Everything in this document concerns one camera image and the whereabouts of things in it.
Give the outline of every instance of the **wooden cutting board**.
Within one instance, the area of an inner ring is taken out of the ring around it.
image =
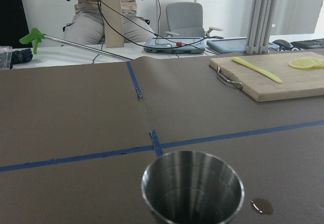
[[[282,83],[228,58],[211,59],[210,66],[221,67],[223,75],[243,83],[243,91],[258,102],[324,95],[324,68],[298,70],[288,66],[293,59],[324,56],[314,52],[255,55],[242,57],[247,62],[278,76]]]

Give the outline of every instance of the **brown liquid droplet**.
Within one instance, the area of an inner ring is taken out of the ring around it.
[[[270,201],[265,199],[256,198],[251,200],[252,209],[254,209],[260,215],[273,214],[273,208]]]

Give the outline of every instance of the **black panel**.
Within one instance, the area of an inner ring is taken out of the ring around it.
[[[0,0],[1,36],[0,46],[13,48],[30,48],[31,43],[21,44],[19,39],[28,31],[22,0]]]

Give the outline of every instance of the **person's leg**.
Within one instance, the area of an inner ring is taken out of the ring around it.
[[[148,26],[143,18],[136,17],[133,12],[129,11],[124,11],[123,15],[136,23],[134,24],[123,17],[123,30],[126,38],[133,42],[146,42],[149,38],[154,37],[154,31],[150,28],[150,26]]]
[[[64,31],[64,40],[83,45],[98,44],[103,36],[103,22],[97,10],[78,11]]]

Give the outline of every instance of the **blue tape strip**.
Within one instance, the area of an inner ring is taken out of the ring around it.
[[[232,134],[226,134],[220,136],[205,137],[205,138],[198,138],[198,139],[178,141],[178,142],[170,142],[170,143],[161,144],[160,146],[162,149],[165,149],[170,147],[178,147],[178,146],[185,146],[185,145],[191,145],[197,143],[205,143],[205,142],[220,141],[220,140],[226,140],[232,138],[255,136],[255,135],[261,135],[266,133],[272,133],[272,132],[278,132],[278,131],[284,131],[290,129],[306,128],[306,127],[319,126],[319,125],[324,125],[324,120],[310,122],[310,123],[279,126],[279,127],[273,127],[267,129],[257,129],[257,130],[244,131],[244,132],[238,132],[238,133],[232,133]]]
[[[49,165],[69,163],[69,162],[85,161],[85,160],[91,160],[91,159],[96,159],[96,158],[112,157],[112,156],[118,156],[118,155],[123,155],[123,154],[132,154],[132,153],[152,151],[152,150],[154,150],[152,146],[135,147],[135,148],[129,148],[129,149],[123,149],[123,150],[117,150],[117,151],[111,151],[111,152],[102,152],[102,153],[95,153],[95,154],[82,155],[82,156],[51,159],[51,160],[47,160],[47,161],[27,162],[27,163],[23,163],[23,164],[0,167],[0,172],[49,166]]]
[[[156,132],[154,130],[150,130],[150,135],[151,135],[151,138],[152,138],[152,143],[153,143],[153,147],[154,147],[156,155],[158,157],[162,156],[163,151],[162,151],[161,145],[160,145],[160,143],[158,141]]]
[[[136,90],[136,92],[137,92],[137,97],[138,97],[139,99],[141,99],[141,98],[143,97],[143,95],[142,95],[142,92],[141,92],[140,86],[139,86],[139,84],[138,84],[138,82],[137,82],[137,80],[136,80],[135,73],[134,73],[133,68],[132,68],[132,66],[131,66],[131,62],[127,61],[126,64],[127,64],[128,71],[129,71],[129,73],[130,73],[130,75],[131,75],[131,78],[132,78],[132,81],[133,81],[134,88],[135,88],[135,90]]]

